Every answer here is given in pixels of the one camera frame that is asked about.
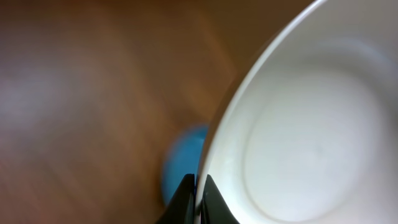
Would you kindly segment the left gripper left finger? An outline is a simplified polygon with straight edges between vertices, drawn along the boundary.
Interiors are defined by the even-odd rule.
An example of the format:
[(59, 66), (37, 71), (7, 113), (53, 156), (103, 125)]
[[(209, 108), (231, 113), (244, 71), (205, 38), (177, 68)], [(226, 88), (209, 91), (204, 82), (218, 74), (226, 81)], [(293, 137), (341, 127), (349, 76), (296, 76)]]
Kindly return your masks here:
[(193, 224), (194, 213), (195, 176), (186, 174), (156, 224)]

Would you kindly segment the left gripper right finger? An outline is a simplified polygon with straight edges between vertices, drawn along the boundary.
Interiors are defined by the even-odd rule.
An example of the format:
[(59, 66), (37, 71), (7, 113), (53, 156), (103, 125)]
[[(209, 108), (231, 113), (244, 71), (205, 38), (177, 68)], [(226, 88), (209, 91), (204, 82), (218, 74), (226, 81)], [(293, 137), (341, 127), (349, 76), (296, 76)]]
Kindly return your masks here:
[(200, 208), (201, 224), (239, 224), (210, 175), (206, 177)]

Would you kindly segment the dark blue bowl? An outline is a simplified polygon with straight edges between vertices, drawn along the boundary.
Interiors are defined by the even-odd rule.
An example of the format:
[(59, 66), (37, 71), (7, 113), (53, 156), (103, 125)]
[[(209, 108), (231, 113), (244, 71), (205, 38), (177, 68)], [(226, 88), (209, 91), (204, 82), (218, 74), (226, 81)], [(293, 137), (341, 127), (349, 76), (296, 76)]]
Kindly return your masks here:
[(195, 126), (179, 134), (172, 144), (162, 168), (161, 192), (165, 206), (186, 174), (197, 175), (207, 132), (207, 125)]

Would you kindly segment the cream large bowl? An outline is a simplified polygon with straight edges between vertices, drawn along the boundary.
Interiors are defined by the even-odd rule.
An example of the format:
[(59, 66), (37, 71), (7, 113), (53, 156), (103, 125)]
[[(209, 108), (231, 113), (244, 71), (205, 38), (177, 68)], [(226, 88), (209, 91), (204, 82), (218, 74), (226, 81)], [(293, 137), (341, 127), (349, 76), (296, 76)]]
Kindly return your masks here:
[(268, 45), (206, 139), (240, 223), (397, 222), (397, 1), (315, 1)]

